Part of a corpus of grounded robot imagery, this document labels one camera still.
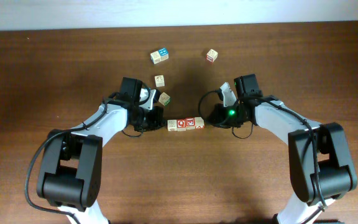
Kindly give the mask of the wooden block yellow side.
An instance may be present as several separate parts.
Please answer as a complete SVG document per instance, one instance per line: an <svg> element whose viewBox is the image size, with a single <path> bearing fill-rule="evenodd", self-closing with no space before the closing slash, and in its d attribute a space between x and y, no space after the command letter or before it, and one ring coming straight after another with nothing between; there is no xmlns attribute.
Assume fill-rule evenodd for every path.
<svg viewBox="0 0 358 224"><path fill-rule="evenodd" d="M169 119L167 121L167 129L168 129L168 131L177 131L178 130L177 120Z"/></svg>

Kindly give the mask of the wooden block red A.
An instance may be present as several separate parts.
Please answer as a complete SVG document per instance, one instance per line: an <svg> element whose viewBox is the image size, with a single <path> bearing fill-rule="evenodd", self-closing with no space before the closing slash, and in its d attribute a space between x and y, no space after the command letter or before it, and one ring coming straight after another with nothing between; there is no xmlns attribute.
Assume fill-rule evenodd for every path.
<svg viewBox="0 0 358 224"><path fill-rule="evenodd" d="M204 129L205 124L204 120L201 117L195 117L195 128L196 129Z"/></svg>

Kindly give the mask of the red Q wooden block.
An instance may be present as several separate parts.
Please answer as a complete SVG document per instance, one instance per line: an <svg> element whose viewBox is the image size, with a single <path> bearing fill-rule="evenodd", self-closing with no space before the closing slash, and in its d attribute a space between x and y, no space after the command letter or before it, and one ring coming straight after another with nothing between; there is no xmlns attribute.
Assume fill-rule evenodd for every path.
<svg viewBox="0 0 358 224"><path fill-rule="evenodd" d="M186 131L186 120L185 119L177 120L177 131Z"/></svg>

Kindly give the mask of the red E wooden block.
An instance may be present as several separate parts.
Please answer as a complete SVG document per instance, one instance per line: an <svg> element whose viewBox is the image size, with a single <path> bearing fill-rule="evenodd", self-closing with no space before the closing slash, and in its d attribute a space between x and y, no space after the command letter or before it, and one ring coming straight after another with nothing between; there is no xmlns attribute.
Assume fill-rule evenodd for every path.
<svg viewBox="0 0 358 224"><path fill-rule="evenodd" d="M194 118L186 118L186 129L191 130L195 129L195 119Z"/></svg>

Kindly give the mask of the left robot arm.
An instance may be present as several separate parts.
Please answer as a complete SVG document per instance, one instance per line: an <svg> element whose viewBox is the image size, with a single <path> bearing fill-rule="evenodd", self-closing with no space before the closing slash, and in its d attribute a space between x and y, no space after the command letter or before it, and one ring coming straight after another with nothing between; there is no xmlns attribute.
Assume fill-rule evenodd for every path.
<svg viewBox="0 0 358 224"><path fill-rule="evenodd" d="M71 223L109 223L97 197L101 185L103 147L117 133L133 126L136 136L165 126L161 93L144 82L124 77L120 90L104 98L97 111L70 129L53 129L36 156L42 156L36 192L48 212Z"/></svg>

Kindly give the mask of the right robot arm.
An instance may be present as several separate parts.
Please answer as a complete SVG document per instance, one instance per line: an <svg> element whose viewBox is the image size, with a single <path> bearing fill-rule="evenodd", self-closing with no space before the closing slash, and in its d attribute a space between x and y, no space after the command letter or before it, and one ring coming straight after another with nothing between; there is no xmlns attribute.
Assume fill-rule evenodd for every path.
<svg viewBox="0 0 358 224"><path fill-rule="evenodd" d="M293 195L273 223L314 223L329 205L357 187L357 175L343 127L322 124L265 96L254 74L222 84L214 91L220 103L204 119L216 128L235 129L250 122L288 146Z"/></svg>

